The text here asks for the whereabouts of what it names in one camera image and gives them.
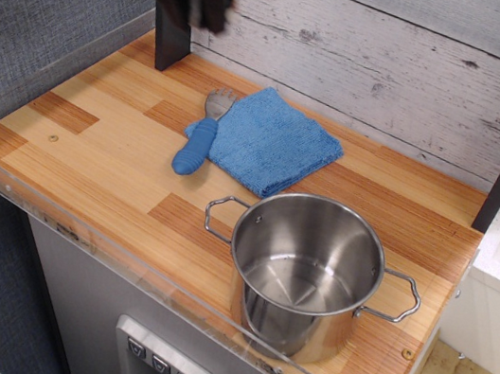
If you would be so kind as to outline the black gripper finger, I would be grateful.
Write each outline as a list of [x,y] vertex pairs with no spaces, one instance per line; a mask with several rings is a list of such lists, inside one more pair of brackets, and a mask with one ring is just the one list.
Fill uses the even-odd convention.
[[212,33],[222,33],[226,28],[228,12],[232,10],[233,0],[201,0],[200,27]]
[[156,0],[174,25],[182,29],[190,29],[190,0]]

